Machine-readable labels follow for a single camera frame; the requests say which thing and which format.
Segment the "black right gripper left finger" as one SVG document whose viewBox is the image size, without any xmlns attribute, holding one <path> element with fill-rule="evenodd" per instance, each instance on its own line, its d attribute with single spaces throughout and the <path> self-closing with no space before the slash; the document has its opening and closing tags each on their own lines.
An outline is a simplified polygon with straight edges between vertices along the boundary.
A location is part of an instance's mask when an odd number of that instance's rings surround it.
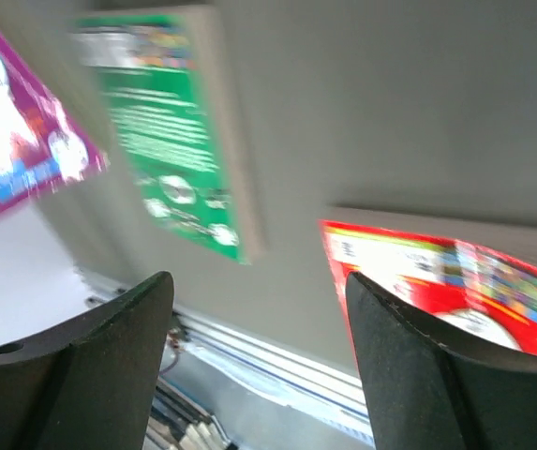
<svg viewBox="0 0 537 450">
<path fill-rule="evenodd" d="M 140 449 L 172 316 L 160 271 L 0 346 L 0 449 Z"/>
</svg>

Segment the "red cartoon paperback book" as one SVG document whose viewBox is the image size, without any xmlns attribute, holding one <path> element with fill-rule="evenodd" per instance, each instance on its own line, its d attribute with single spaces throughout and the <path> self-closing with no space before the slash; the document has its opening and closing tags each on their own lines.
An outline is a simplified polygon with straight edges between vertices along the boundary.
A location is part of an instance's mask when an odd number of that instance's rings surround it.
<svg viewBox="0 0 537 450">
<path fill-rule="evenodd" d="M 537 227 L 335 208 L 320 222 L 340 306 L 348 275 L 464 331 L 537 355 Z"/>
</svg>

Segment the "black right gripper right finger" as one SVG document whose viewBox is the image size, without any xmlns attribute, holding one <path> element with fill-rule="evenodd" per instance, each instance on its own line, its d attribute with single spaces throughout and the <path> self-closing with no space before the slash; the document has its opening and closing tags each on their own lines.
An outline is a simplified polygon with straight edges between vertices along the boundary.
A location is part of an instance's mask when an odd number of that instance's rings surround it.
<svg viewBox="0 0 537 450">
<path fill-rule="evenodd" d="M 537 449 L 537 356 L 476 337 L 353 272 L 346 302 L 379 449 Z"/>
</svg>

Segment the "green paperback book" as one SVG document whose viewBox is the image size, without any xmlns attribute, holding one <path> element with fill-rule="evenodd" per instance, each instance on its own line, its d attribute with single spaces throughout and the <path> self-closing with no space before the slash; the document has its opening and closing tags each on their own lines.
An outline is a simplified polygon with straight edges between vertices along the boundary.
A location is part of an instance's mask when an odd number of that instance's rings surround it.
<svg viewBox="0 0 537 450">
<path fill-rule="evenodd" d="M 257 259 L 251 161 L 216 8 L 96 11 L 74 37 L 149 215 L 239 263 Z"/>
</svg>

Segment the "purple cartoon paperback book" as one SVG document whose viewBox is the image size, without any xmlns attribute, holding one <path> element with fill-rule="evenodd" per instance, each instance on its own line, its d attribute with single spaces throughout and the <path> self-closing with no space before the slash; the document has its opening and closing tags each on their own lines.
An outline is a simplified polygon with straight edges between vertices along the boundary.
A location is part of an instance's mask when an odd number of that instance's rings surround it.
<svg viewBox="0 0 537 450">
<path fill-rule="evenodd" d="M 0 217 L 106 167 L 106 155 L 0 32 Z"/>
</svg>

